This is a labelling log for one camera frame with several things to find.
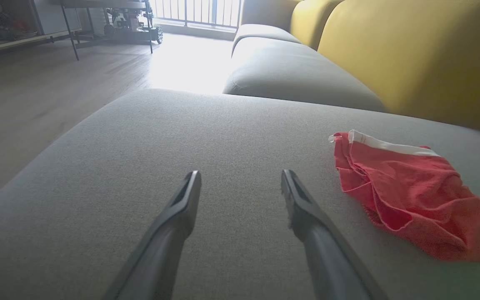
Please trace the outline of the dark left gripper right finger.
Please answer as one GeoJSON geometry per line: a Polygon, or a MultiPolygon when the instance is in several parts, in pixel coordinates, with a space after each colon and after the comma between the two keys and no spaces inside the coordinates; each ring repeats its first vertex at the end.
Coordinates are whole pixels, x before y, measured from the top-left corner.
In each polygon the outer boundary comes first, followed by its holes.
{"type": "Polygon", "coordinates": [[[316,298],[384,300],[385,292],[294,171],[282,171],[281,190],[288,226],[305,249],[316,298]]]}

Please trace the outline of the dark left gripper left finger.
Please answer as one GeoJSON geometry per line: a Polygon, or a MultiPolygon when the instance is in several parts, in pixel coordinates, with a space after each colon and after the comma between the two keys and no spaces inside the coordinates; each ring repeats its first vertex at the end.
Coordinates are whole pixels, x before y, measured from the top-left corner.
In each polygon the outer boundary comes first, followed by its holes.
{"type": "Polygon", "coordinates": [[[184,243],[195,226],[201,188],[200,172],[189,172],[112,281],[105,300],[172,298],[184,243]]]}

